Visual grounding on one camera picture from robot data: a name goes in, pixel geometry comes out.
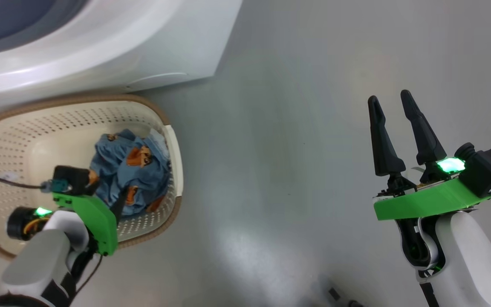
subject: white washing machine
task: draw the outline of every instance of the white washing machine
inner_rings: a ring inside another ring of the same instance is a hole
[[[0,111],[212,76],[242,0],[0,0]]]

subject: blue clothing with print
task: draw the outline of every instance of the blue clothing with print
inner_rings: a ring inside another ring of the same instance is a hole
[[[131,152],[147,146],[150,163],[128,165]],[[166,194],[170,180],[170,154],[164,137],[151,129],[142,139],[125,129],[117,134],[103,134],[95,145],[96,154],[90,169],[99,177],[96,195],[108,206],[118,199],[121,190],[137,186],[134,203],[124,206],[122,216],[137,214]]]

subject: laundry basket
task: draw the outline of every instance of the laundry basket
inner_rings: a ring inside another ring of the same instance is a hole
[[[152,103],[135,95],[86,96],[35,103],[0,113],[0,177],[38,185],[51,179],[56,165],[88,168],[101,134],[128,128],[147,136],[154,128],[170,151],[168,192],[155,212],[120,222],[119,248],[162,233],[176,218],[183,192],[183,167],[175,133]],[[0,183],[0,256],[12,259],[26,244],[10,239],[6,220],[18,206],[55,209],[52,194]]]

